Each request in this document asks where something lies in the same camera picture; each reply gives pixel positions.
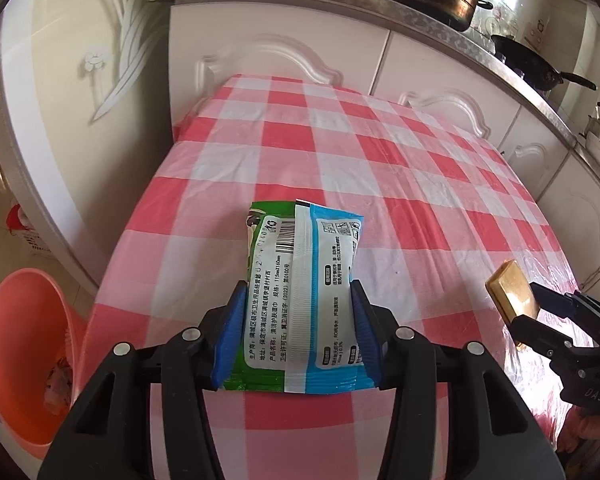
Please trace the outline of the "person right hand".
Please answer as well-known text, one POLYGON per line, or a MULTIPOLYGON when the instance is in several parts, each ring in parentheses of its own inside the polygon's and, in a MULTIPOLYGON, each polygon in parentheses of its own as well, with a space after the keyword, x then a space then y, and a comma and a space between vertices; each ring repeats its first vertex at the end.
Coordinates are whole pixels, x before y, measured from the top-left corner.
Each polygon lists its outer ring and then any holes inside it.
POLYGON ((572 453, 581 440, 600 440, 600 415, 585 415, 582 408, 572 406, 558 434, 557 451, 572 453))

